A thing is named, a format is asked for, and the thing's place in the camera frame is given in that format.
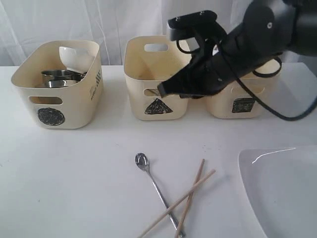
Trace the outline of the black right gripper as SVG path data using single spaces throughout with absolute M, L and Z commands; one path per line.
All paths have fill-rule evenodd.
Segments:
M 190 63 L 158 84 L 162 98 L 175 94 L 182 99 L 200 99 L 222 91 L 228 84 L 263 64 L 250 50 L 244 35 L 230 33 L 222 40 L 205 40 L 209 52 L 196 66 Z

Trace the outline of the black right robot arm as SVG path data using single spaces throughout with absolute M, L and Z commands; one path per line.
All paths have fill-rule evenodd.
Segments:
M 169 39 L 195 38 L 190 62 L 158 85 L 162 97 L 212 96 L 238 77 L 285 51 L 317 54 L 317 3 L 314 0 L 254 0 L 231 32 L 211 10 L 168 20 Z

